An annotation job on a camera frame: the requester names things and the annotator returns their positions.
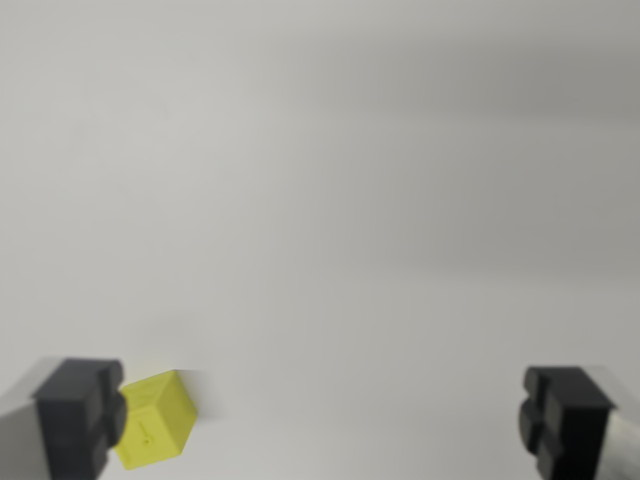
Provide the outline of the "black silver gripper right finger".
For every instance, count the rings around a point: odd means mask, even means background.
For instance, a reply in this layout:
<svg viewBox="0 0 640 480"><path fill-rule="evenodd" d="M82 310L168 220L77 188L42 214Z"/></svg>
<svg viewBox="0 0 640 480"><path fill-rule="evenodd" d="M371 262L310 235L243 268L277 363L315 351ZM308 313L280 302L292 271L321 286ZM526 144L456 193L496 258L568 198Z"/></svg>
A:
<svg viewBox="0 0 640 480"><path fill-rule="evenodd" d="M530 366L518 412L542 479L639 478L639 395L594 366Z"/></svg>

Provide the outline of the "black silver gripper left finger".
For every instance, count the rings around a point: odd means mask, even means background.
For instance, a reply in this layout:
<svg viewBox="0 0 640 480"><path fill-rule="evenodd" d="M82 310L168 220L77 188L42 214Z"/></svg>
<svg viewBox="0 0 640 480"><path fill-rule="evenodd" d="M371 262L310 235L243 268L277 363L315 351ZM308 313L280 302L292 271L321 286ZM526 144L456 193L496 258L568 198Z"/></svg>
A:
<svg viewBox="0 0 640 480"><path fill-rule="evenodd" d="M44 357L1 392L3 479L98 479L122 438L118 359Z"/></svg>

